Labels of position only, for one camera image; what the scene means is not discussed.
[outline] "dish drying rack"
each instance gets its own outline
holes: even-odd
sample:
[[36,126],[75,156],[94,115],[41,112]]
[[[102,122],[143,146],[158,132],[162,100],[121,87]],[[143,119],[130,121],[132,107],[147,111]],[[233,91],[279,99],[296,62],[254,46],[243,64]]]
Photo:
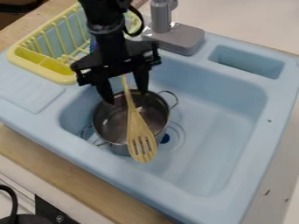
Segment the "dish drying rack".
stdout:
[[[141,21],[134,13],[128,11],[125,19],[129,32],[139,29]],[[49,81],[72,85],[76,77],[69,66],[88,55],[93,43],[86,23],[83,8],[76,3],[14,44],[7,58]]]

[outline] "toy sink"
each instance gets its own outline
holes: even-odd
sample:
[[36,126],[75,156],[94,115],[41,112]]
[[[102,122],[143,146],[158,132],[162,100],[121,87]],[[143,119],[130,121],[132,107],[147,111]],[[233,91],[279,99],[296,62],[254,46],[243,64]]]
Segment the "toy sink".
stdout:
[[[160,53],[149,89],[171,91],[179,104],[148,164],[96,146],[88,129],[101,101],[94,87],[54,83],[13,66],[5,52],[0,120],[178,221],[240,223],[295,103],[296,58],[210,33],[191,57]],[[122,90],[119,78],[111,81]]]

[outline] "gray faucet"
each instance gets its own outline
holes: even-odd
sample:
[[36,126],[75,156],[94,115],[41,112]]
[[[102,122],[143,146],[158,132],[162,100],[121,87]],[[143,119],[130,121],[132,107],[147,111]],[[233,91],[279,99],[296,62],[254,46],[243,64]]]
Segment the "gray faucet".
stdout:
[[183,55],[193,55],[203,43],[205,32],[185,24],[173,23],[171,12],[178,0],[150,0],[151,23],[144,29],[143,39],[155,40],[160,48]]
[[171,11],[178,6],[177,0],[150,1],[151,28],[156,33],[169,32],[172,22]]

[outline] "stainless steel pot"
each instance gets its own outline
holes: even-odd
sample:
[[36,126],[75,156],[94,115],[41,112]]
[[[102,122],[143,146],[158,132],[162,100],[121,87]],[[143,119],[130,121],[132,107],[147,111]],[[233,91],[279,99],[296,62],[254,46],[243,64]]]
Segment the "stainless steel pot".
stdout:
[[[167,93],[175,98],[175,103],[170,107],[166,100],[160,95]],[[149,125],[159,144],[166,132],[170,119],[170,111],[178,105],[178,98],[170,91],[153,93],[148,91],[141,95],[137,90],[131,90],[133,101],[142,115],[144,121]],[[129,156],[127,146],[127,117],[128,106],[123,92],[115,94],[115,105],[102,101],[94,111],[94,131],[108,144],[113,153]]]

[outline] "slotted spatula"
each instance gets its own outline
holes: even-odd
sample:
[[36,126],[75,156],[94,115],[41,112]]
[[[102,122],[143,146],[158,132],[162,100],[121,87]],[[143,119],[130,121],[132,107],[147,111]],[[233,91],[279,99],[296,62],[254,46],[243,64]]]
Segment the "slotted spatula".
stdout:
[[128,104],[129,153],[135,161],[148,163],[156,156],[156,139],[135,107],[125,75],[122,75],[122,86]]

